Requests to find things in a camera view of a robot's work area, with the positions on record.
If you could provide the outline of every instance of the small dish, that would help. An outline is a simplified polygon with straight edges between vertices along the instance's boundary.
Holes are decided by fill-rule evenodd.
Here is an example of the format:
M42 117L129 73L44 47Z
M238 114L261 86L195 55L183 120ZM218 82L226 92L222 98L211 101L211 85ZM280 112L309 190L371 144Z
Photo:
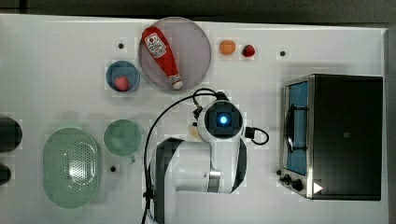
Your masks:
M118 77L126 76L129 82L128 91L119 91L115 86L115 80ZM108 86L114 91L119 92L130 92L135 91L140 82L139 71L134 67L133 64L126 61L118 61L111 64L106 72L106 81Z
M129 157L134 163L134 153L142 145L143 134L136 123L119 119L108 125L104 139L108 151L115 156Z

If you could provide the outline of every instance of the oven window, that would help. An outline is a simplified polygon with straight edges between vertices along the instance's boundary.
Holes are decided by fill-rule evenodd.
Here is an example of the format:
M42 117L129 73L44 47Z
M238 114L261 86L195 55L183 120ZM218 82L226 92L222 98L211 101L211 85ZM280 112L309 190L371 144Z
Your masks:
M308 83L289 86L289 110L293 118L291 124L292 141L289 142L287 169L306 175L306 120L308 107Z

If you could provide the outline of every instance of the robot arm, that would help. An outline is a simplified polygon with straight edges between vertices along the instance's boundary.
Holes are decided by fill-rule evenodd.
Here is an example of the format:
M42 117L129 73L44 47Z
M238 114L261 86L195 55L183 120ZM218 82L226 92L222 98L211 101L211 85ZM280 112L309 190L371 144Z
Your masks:
M217 100L201 112L197 127L204 143L169 138L157 146L150 165L155 167L154 217L148 216L147 223L179 224L178 191L232 193L245 178L247 151L239 110Z

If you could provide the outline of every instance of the red ball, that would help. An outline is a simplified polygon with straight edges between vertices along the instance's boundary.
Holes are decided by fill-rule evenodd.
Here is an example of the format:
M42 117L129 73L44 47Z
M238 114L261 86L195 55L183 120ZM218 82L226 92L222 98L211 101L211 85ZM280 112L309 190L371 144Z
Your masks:
M117 77L116 80L114 80L114 86L119 91L128 91L129 90L128 78L126 76Z
M256 53L256 50L253 48L253 46L251 46L251 45L246 45L245 47L244 47L244 49L242 50L242 54L245 56L245 57L251 57L251 56L253 56L254 54Z

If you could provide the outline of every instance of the green colander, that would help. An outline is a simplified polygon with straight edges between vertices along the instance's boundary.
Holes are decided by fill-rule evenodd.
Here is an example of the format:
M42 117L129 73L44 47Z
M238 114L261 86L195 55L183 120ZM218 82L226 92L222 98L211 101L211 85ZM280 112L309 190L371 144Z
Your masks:
M54 133L44 146L44 190L62 208L88 203L99 188L100 150L93 138L76 128Z

